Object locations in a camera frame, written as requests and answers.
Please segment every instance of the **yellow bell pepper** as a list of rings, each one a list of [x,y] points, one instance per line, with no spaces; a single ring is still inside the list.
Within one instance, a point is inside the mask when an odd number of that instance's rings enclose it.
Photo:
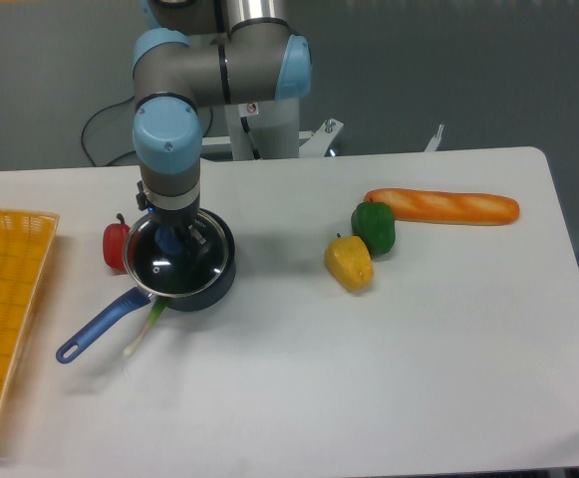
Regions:
[[[367,246],[358,236],[338,237],[325,251],[325,265],[347,290],[356,292],[373,279],[373,263]]]

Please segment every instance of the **white table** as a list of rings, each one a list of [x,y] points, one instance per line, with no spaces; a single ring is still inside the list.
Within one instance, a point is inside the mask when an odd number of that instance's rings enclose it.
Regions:
[[[202,206],[237,276],[212,308],[147,314],[54,353],[133,285],[104,228],[140,217],[135,167],[0,173],[0,207],[61,214],[0,426],[0,476],[302,477],[579,465],[579,272],[536,149],[209,163]],[[373,287],[323,266],[376,187],[515,198],[511,226],[398,223]]]

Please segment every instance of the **bread loaf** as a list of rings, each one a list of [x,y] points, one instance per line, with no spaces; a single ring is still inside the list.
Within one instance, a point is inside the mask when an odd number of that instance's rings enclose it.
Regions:
[[[401,221],[500,226],[519,217],[517,201],[494,194],[384,188],[369,191],[365,201],[388,204]]]

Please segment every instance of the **gray wall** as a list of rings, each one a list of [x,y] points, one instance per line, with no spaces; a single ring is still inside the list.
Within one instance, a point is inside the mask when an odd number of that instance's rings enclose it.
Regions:
[[[440,122],[447,149],[537,146],[578,240],[579,1],[288,3],[314,56],[303,128],[344,121],[344,154],[419,151]],[[88,166],[84,122],[132,94],[138,4],[0,4],[0,170]],[[132,149],[131,124],[131,106],[93,123],[98,164]]]

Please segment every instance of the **black pot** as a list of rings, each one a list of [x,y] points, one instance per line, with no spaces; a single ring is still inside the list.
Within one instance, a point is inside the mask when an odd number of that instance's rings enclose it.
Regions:
[[[123,259],[137,285],[59,347],[60,363],[70,363],[152,297],[167,298],[167,306],[177,311],[200,311],[222,299],[236,275],[233,235],[220,217],[204,209],[198,212],[194,234],[184,239],[160,227],[149,214],[144,216],[128,233]]]

